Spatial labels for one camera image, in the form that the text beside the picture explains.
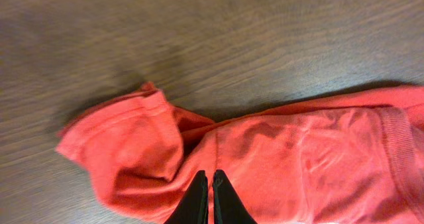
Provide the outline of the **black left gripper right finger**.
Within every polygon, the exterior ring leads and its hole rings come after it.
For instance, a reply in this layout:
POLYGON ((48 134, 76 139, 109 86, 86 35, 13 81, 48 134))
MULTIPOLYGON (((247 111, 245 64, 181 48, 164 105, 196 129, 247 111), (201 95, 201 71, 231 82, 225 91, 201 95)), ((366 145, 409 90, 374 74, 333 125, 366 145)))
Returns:
POLYGON ((214 224, 257 224, 223 170, 213 177, 214 224))

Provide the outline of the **orange red printed t-shirt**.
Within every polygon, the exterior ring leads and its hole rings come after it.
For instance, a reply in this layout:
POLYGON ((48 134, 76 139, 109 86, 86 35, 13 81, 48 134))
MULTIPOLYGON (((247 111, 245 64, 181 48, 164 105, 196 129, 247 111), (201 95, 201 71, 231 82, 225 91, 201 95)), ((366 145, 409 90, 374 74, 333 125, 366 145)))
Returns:
POLYGON ((163 223, 202 170, 222 170, 259 223, 422 223, 423 88, 314 99, 219 123, 151 83, 71 122, 57 151, 97 199, 163 223))

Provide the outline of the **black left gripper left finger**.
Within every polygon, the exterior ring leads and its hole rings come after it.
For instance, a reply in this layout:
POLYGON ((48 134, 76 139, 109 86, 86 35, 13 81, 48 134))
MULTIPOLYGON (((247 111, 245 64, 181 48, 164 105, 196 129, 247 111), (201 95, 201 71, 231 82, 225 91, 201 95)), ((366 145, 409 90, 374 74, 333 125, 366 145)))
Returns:
POLYGON ((208 201, 207 177, 205 171, 200 170, 164 224, 208 224, 208 201))

